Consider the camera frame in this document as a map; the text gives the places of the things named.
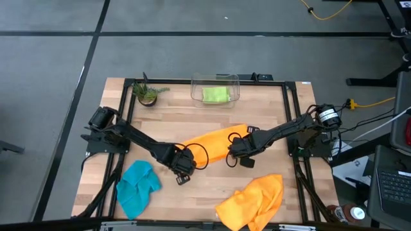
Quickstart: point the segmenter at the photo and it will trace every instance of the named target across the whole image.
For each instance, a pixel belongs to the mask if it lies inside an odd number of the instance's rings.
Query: clear plastic bin
[[[240,98],[240,81],[236,74],[191,77],[191,98],[196,107],[232,108]]]

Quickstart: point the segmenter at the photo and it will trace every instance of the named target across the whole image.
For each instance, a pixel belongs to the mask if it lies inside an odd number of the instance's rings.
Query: wooden table
[[[101,106],[118,108],[123,83],[123,78],[107,79]],[[296,86],[301,112],[305,112],[309,105],[315,103],[313,89],[308,82],[296,82]],[[241,86],[240,100],[234,108],[194,107],[190,85],[155,84],[154,87],[169,87],[170,91],[161,93],[157,104],[151,108],[136,102],[132,125],[157,141],[182,142],[241,123],[269,129],[286,122],[280,87]],[[131,90],[127,96],[124,117],[127,116],[130,92]],[[292,109],[291,92],[289,98]],[[151,193],[150,203],[138,219],[175,221],[219,221],[214,207],[230,197],[235,190],[242,190],[253,178],[280,174],[284,180],[283,202],[271,222],[300,223],[295,173],[292,159],[288,156],[286,139],[276,141],[264,153],[253,158],[256,160],[253,169],[240,165],[230,168],[221,160],[209,164],[203,171],[196,170],[191,181],[179,186],[175,181],[176,176],[167,167],[152,158],[148,151],[132,144],[125,158],[123,172],[135,160],[149,161],[161,181],[162,189]],[[73,215],[81,213],[100,190],[106,163],[107,154],[96,155],[85,163]],[[311,158],[311,168],[315,189],[321,200],[325,205],[338,205],[330,167],[321,158]],[[103,215],[108,213],[111,192],[107,195]],[[308,193],[305,193],[305,198],[309,219],[313,220]],[[114,217],[127,218],[118,202]]]

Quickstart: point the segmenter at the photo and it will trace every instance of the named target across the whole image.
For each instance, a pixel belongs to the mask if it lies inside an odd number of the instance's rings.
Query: blue cloth
[[[131,220],[144,211],[150,193],[159,190],[161,184],[150,163],[136,160],[124,173],[116,188],[117,200]]]

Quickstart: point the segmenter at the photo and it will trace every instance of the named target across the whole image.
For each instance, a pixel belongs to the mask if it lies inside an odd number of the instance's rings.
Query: white cable
[[[394,120],[398,119],[400,116],[402,116],[403,114],[405,114],[405,112],[407,112],[408,109],[411,109],[411,107],[405,109],[402,113],[398,114],[396,117],[390,119],[389,121],[387,121],[387,122],[379,125],[378,127],[374,128],[374,129],[372,129],[372,130],[369,130],[368,132],[365,132],[364,134],[358,136],[357,138],[353,139],[351,142],[349,142],[348,144],[346,144],[346,145],[345,145],[344,147],[342,147],[341,149],[343,149],[343,148],[345,148],[346,146],[350,145],[352,142],[358,140],[359,138],[363,137],[364,135],[367,135],[367,134],[369,134],[369,133],[371,133],[371,132],[373,132],[373,131],[375,131],[375,130],[378,130],[378,129],[384,127],[385,125],[393,122]]]

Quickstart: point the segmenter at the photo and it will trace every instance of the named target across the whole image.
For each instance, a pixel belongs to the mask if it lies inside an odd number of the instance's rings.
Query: yellow cloth
[[[216,206],[221,222],[231,230],[248,224],[251,231],[262,230],[276,214],[283,200],[283,177],[267,175],[249,183],[240,192]]]
[[[195,137],[194,139],[184,141],[182,144],[188,145],[198,143],[203,145],[208,152],[210,164],[216,162],[217,160],[225,158],[225,156],[228,154],[228,147],[231,144],[231,142],[228,140],[228,136],[232,132],[236,132],[240,134],[241,137],[244,137],[248,134],[247,125],[241,124],[213,131],[205,135]],[[238,135],[232,135],[230,139],[232,140],[235,137],[238,137]],[[197,163],[197,167],[204,166],[207,163],[207,155],[203,148],[201,148],[199,145],[190,145],[188,148],[194,155],[194,161]]]

